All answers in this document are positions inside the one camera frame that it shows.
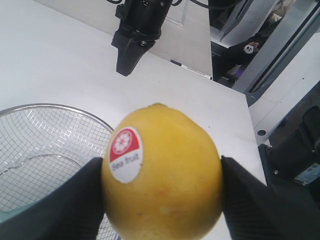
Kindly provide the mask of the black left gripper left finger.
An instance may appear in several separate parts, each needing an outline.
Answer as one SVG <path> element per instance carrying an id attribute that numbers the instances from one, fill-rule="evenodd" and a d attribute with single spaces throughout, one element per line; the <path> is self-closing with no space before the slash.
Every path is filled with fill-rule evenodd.
<path id="1" fill-rule="evenodd" d="M 102 158 L 95 157 L 63 185 L 0 225 L 2 240 L 94 240 L 104 217 Z"/>

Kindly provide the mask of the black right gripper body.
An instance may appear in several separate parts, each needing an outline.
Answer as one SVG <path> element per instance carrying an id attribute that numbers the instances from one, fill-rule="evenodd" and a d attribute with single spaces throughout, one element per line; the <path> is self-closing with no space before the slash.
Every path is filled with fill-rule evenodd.
<path id="1" fill-rule="evenodd" d="M 111 45 L 118 49 L 128 49 L 133 44 L 152 48 L 162 34 L 161 28 L 171 6 L 170 0 L 126 0 L 119 4 L 115 16 L 120 23 Z"/>

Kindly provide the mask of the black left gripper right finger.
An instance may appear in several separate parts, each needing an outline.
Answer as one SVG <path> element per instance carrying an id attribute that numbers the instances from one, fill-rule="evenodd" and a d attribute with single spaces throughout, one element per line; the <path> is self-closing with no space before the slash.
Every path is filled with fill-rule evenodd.
<path id="1" fill-rule="evenodd" d="M 233 240 L 318 240 L 320 212 L 276 195 L 231 157 L 222 156 L 223 214 Z"/>

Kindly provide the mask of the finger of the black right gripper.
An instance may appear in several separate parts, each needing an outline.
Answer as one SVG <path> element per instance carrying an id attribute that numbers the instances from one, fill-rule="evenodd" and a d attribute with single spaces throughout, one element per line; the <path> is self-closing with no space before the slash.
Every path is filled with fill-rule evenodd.
<path id="1" fill-rule="evenodd" d="M 148 52 L 155 43 L 156 41 L 153 39 L 118 37 L 115 40 L 115 47 L 118 50 L 116 71 L 123 76 L 129 76 L 142 56 Z"/>

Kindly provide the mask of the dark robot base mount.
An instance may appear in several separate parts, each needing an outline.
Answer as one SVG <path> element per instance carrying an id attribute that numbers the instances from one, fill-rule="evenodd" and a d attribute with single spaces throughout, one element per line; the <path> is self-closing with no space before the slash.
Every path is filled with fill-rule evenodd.
<path id="1" fill-rule="evenodd" d="M 313 106 L 276 147 L 258 147 L 267 186 L 288 198 L 320 204 L 320 108 Z"/>

